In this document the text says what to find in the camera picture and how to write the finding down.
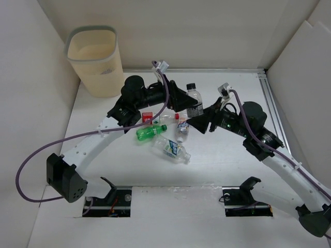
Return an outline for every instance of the white table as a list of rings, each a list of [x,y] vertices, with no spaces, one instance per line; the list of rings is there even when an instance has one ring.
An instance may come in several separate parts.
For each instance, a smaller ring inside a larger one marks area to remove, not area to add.
[[[134,74],[142,76],[146,85],[155,82],[150,72],[127,72],[125,76]],[[217,87],[228,82],[242,102],[261,104],[268,114],[265,126],[281,136],[270,95],[263,91],[267,85],[258,71],[178,70],[167,76],[182,89],[187,83],[196,83],[204,107],[216,101]],[[66,136],[95,129],[117,99],[93,98],[81,85]],[[164,136],[173,139],[174,128],[168,126]],[[64,143],[62,152],[78,141]],[[190,163],[173,164],[153,154],[150,143],[139,144],[135,132],[130,131],[92,162],[86,176],[137,186],[132,192],[131,217],[80,218],[83,199],[73,204],[65,200],[43,203],[29,247],[328,247],[325,238],[310,235],[298,221],[277,209],[273,218],[225,217],[218,202],[222,185],[240,185],[255,176],[262,183],[291,191],[277,174],[246,152],[242,142],[243,138],[221,128],[205,135],[191,128],[184,143],[192,155]],[[53,196],[56,192],[47,187],[44,197]]]

